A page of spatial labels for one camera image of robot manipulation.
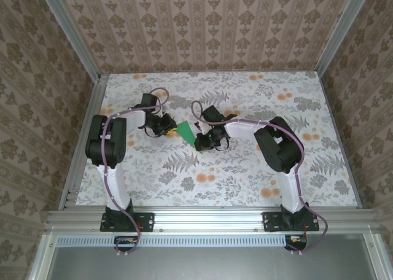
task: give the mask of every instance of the patterned wallpaper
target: patterned wallpaper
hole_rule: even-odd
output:
[[[102,73],[313,69],[349,0],[63,0]]]
[[[393,0],[366,0],[322,80],[393,260]]]
[[[92,83],[44,0],[0,0],[0,279],[24,279]]]

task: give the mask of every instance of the gray leaf pattern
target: gray leaf pattern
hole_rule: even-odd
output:
[[[306,151],[300,168],[304,197],[311,205],[355,206],[348,170],[329,112],[313,72],[185,72],[112,74],[101,113],[134,106],[142,93],[166,87],[171,97],[164,110],[177,123],[196,119],[190,105],[215,105],[223,115],[269,121],[283,117]],[[157,90],[163,101],[165,92]],[[142,130],[127,133],[122,163],[126,189],[135,205],[146,206],[273,206],[281,203],[279,175],[268,167],[251,140],[231,139],[228,150],[200,154],[179,135],[147,138]],[[19,158],[11,144],[2,154]],[[78,205],[105,205],[106,193],[95,166],[88,161]]]

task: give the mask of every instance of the wallpaper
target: wallpaper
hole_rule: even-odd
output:
[[[314,69],[349,0],[63,0],[101,73]]]
[[[200,132],[190,109],[194,99],[205,109],[215,105],[224,116],[265,121],[281,116],[305,147],[299,170],[305,200],[312,206],[357,206],[316,72],[111,74],[100,113],[133,107],[142,93],[162,86],[170,93],[165,112],[177,124],[187,121],[194,136]],[[155,94],[161,101],[166,98],[163,91]],[[133,130],[126,143],[122,176],[134,205],[257,207],[282,202],[285,182],[267,165],[253,136],[230,139],[226,150],[224,140],[221,152],[203,154],[177,133],[149,138],[143,130]],[[106,201],[102,177],[88,160],[76,204]]]
[[[393,0],[366,0],[322,80],[360,197],[393,259]]]
[[[0,279],[24,279],[92,83],[44,0],[0,0]]]

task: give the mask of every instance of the table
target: table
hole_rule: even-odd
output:
[[[183,72],[111,74],[101,114],[140,103],[142,94],[165,87],[165,111],[177,123],[195,118],[199,99],[224,115],[253,120],[283,117],[305,147],[299,171],[303,197],[312,206],[357,206],[353,180],[316,72]],[[155,93],[164,100],[165,93]],[[124,181],[137,206],[277,206],[276,173],[256,142],[231,139],[228,150],[200,154],[176,135],[149,138],[127,134]],[[105,205],[106,192],[95,166],[87,161],[76,205]]]

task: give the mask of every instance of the purple cable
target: purple cable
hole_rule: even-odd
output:
[[[140,231],[138,225],[136,224],[135,220],[133,219],[133,217],[131,217],[131,215],[129,213],[127,213],[124,209],[122,209],[119,204],[117,204],[117,202],[115,201],[114,197],[112,196],[111,190],[109,189],[109,185],[108,185],[108,181],[107,181],[108,164],[107,164],[106,157],[105,157],[105,136],[106,136],[106,133],[107,133],[107,130],[108,130],[109,123],[111,122],[112,119],[114,119],[116,117],[119,117],[121,115],[125,115],[125,114],[128,114],[128,113],[131,113],[133,111],[161,108],[162,105],[164,105],[168,101],[168,99],[169,99],[169,92],[168,92],[168,90],[166,88],[158,87],[158,88],[154,88],[153,90],[151,90],[150,94],[153,91],[155,91],[155,90],[164,90],[166,92],[167,96],[166,96],[166,99],[165,99],[164,102],[160,103],[159,105],[155,105],[155,106],[141,107],[141,108],[128,108],[127,110],[124,110],[124,111],[121,111],[119,113],[113,114],[113,115],[111,115],[111,116],[109,116],[107,118],[107,120],[105,122],[105,125],[104,125],[104,128],[103,128],[103,137],[102,137],[102,141],[101,141],[101,156],[103,158],[103,163],[104,163],[104,185],[105,185],[105,189],[106,189],[106,192],[108,193],[109,197],[111,198],[113,204],[116,206],[116,208],[120,212],[125,214],[130,219],[130,221],[133,224],[133,226],[134,226],[134,228],[136,230],[136,233],[137,233],[135,245],[128,252],[123,252],[124,254],[131,253],[131,252],[133,252],[135,250],[136,246],[139,244],[139,239],[141,238],[141,231]],[[125,240],[128,240],[128,239],[132,239],[132,238],[122,238],[121,240],[118,240],[116,242],[115,250],[118,253],[121,253],[121,251],[119,250],[119,242],[125,241]]]
[[[303,200],[303,197],[302,197],[302,190],[301,190],[301,188],[300,188],[300,180],[299,180],[299,176],[298,176],[298,170],[299,170],[299,167],[302,165],[302,163],[303,163],[303,161],[304,161],[304,159],[305,159],[305,151],[304,151],[304,149],[303,149],[302,144],[301,144],[300,141],[296,138],[296,136],[293,135],[291,132],[287,131],[285,128],[282,128],[281,126],[275,125],[275,124],[270,123],[270,122],[262,122],[262,121],[249,120],[249,119],[231,119],[231,120],[227,120],[227,121],[224,121],[224,122],[207,122],[206,120],[204,120],[204,119],[201,118],[200,116],[197,116],[197,114],[195,113],[195,111],[194,111],[194,104],[195,104],[195,103],[197,103],[197,104],[199,105],[199,107],[201,108],[201,112],[203,111],[203,106],[202,106],[202,103],[201,103],[200,101],[198,101],[198,100],[192,101],[192,103],[191,103],[191,112],[192,112],[192,114],[194,115],[194,117],[195,117],[198,121],[200,121],[200,122],[206,123],[206,124],[208,124],[208,125],[224,125],[224,124],[226,124],[226,123],[232,123],[232,122],[246,122],[246,123],[254,123],[254,124],[256,124],[256,125],[267,125],[267,126],[271,126],[271,127],[275,128],[275,129],[277,129],[277,130],[279,130],[279,131],[282,131],[283,133],[285,133],[286,135],[288,135],[292,140],[295,141],[295,143],[296,143],[296,145],[299,147],[300,152],[301,152],[301,155],[302,155],[302,157],[301,157],[301,159],[300,159],[300,162],[298,163],[298,165],[296,166],[295,171],[294,171],[294,172],[295,172],[295,179],[296,179],[296,186],[297,186],[297,190],[298,190],[298,193],[299,193],[299,200],[300,200],[300,202],[304,205],[304,207],[305,207],[309,212],[311,212],[312,214],[314,214],[315,216],[317,216],[318,218],[320,218],[320,219],[325,223],[325,229],[324,229],[324,231],[322,232],[322,234],[321,234],[321,236],[319,237],[319,239],[318,239],[313,245],[311,245],[310,247],[307,247],[306,249],[304,249],[304,250],[302,250],[302,251],[299,251],[296,247],[294,247],[294,246],[292,246],[292,245],[290,245],[290,244],[287,244],[287,246],[291,247],[291,248],[292,248],[293,250],[295,250],[295,251],[299,251],[299,254],[301,254],[302,252],[310,251],[310,250],[312,250],[314,247],[316,247],[316,246],[324,239],[324,237],[325,237],[325,235],[326,235],[326,232],[327,232],[327,229],[328,229],[328,225],[327,225],[327,221],[325,220],[325,218],[323,218],[323,217],[322,217],[320,214],[318,214],[316,211],[313,211],[313,210],[305,203],[305,201]]]

